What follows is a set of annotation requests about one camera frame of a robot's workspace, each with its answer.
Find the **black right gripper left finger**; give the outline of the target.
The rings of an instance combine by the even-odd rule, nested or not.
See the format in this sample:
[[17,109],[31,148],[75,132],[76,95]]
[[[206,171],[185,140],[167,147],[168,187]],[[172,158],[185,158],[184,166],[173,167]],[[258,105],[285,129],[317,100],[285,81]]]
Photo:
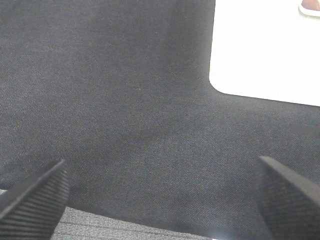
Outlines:
[[65,160],[50,162],[0,195],[0,238],[50,240],[69,194]]

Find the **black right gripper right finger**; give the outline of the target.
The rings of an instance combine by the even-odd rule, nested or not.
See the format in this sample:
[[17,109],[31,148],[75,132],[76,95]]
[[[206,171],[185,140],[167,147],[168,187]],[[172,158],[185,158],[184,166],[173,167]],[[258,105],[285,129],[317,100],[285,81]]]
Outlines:
[[257,160],[256,202],[273,239],[320,238],[320,186],[269,156]]

